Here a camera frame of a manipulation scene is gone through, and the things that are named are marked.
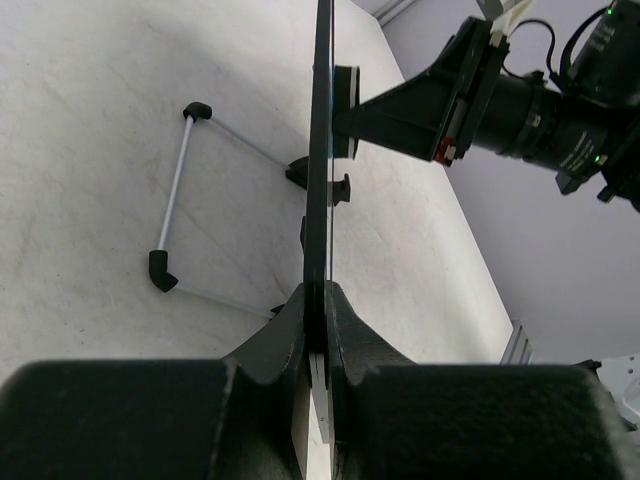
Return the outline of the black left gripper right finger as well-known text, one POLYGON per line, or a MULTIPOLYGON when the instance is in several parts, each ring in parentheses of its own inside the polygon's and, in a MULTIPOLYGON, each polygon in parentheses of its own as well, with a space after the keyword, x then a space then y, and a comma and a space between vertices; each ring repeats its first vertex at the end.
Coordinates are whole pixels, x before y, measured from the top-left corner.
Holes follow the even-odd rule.
POLYGON ((595 362, 424 365, 326 295, 336 479, 624 479, 628 440, 595 362))

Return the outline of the white whiteboard black frame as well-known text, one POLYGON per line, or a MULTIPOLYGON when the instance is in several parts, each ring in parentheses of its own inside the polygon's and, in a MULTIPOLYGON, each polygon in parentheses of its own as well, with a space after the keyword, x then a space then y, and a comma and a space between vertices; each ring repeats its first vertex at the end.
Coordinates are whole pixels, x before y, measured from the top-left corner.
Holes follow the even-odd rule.
POLYGON ((307 197, 304 233, 304 327, 309 355, 311 394, 322 442, 330 442, 329 392, 326 373, 328 220, 330 159, 332 158, 332 86, 334 3, 317 3, 307 197))

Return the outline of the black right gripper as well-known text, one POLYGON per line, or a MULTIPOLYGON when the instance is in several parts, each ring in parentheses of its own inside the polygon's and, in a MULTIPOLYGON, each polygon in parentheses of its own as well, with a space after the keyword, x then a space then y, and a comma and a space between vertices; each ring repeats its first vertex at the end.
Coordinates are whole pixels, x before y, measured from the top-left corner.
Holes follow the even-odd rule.
POLYGON ((334 138, 446 166, 477 146, 560 175, 598 173, 603 109, 548 89, 541 71, 503 74, 509 42, 490 27, 467 18, 425 71, 364 103, 335 106, 334 138))

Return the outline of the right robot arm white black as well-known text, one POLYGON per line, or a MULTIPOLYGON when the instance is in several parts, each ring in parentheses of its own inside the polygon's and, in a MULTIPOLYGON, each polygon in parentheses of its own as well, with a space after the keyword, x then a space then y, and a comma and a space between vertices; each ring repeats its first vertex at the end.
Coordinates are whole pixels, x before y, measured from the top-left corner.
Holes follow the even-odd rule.
POLYGON ((565 45, 558 66, 519 76, 504 62, 506 7, 470 17, 425 71, 368 101, 360 71, 334 72, 333 153, 366 141, 450 166, 471 147, 552 170, 562 194, 593 176, 602 202, 639 201, 639 5, 613 1, 565 45))

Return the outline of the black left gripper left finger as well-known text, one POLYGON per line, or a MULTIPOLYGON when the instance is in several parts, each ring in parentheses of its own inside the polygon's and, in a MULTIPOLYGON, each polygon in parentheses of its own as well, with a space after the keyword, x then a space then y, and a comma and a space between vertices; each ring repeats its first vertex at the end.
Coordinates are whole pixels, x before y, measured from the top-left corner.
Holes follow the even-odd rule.
POLYGON ((304 292, 219 359, 59 360, 1 388, 5 479, 302 479, 304 292))

